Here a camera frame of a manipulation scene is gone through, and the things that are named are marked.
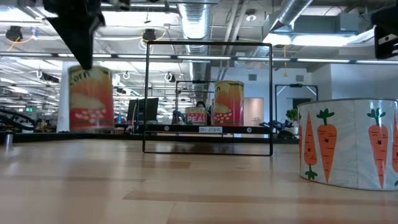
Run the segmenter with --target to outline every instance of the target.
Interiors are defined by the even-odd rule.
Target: carrot-printed container
[[[243,126],[243,90],[241,82],[216,82],[213,107],[215,126]]]
[[[69,68],[70,131],[114,128],[113,86],[109,69]]]
[[[185,124],[187,125],[206,125],[206,108],[191,107],[185,108]]]
[[[398,190],[398,101],[353,98],[298,106],[301,177],[364,190]]]

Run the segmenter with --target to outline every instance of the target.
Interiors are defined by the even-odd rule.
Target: exposed ceiling duct
[[[184,38],[188,40],[205,40],[210,35],[210,4],[178,4],[181,14],[182,31]],[[185,50],[189,55],[207,55],[208,45],[186,45]],[[209,80],[206,76],[207,63],[190,62],[190,78],[192,80]],[[193,85],[194,90],[202,90],[203,86]],[[195,94],[197,101],[206,100]]]
[[[265,21],[266,35],[273,30],[293,23],[301,13],[311,4],[313,0],[284,0],[277,16],[268,15]],[[251,54],[252,57],[265,57],[269,52],[268,47],[257,47]],[[253,68],[257,62],[248,62],[247,68]]]

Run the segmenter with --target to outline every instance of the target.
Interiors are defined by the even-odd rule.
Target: orange carrot
[[[298,120],[301,120],[301,114],[298,114]],[[301,172],[301,148],[303,145],[303,128],[301,125],[298,126],[298,145],[300,146],[300,172]]]
[[[313,138],[310,113],[308,113],[308,116],[307,116],[307,128],[305,130],[304,161],[305,161],[306,165],[308,165],[310,167],[310,170],[306,171],[305,175],[308,176],[309,180],[311,180],[311,179],[315,180],[315,177],[318,174],[311,170],[311,166],[313,166],[317,163],[317,152],[315,149],[315,140]]]
[[[368,116],[376,120],[376,124],[369,127],[369,139],[371,141],[374,162],[376,164],[377,175],[380,180],[380,187],[384,187],[384,171],[387,161],[388,130],[384,125],[380,125],[380,119],[386,112],[380,114],[380,108],[372,109]]]
[[[327,119],[335,115],[334,112],[329,113],[329,109],[320,111],[317,118],[323,120],[323,125],[318,127],[318,140],[321,149],[323,171],[325,172],[326,183],[329,182],[331,172],[331,165],[333,164],[333,157],[335,156],[337,129],[334,125],[328,124]]]
[[[398,127],[397,127],[397,112],[394,112],[394,138],[392,140],[392,168],[398,173]]]

